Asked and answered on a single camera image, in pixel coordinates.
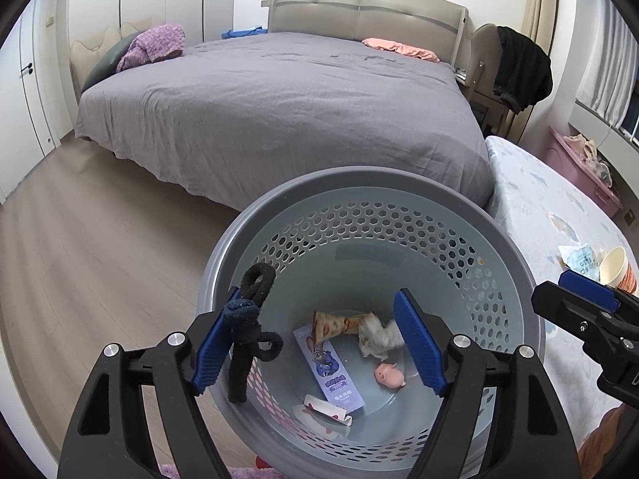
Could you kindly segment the person's right hand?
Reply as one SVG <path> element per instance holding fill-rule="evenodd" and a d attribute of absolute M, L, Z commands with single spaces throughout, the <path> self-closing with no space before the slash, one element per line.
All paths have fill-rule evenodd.
<path fill-rule="evenodd" d="M 590 479 L 599 473 L 614 444 L 621 439 L 619 433 L 623 424 L 633 420 L 636 415 L 637 411 L 625 403 L 604 414 L 599 425 L 586 437 L 578 450 L 581 477 Z"/>

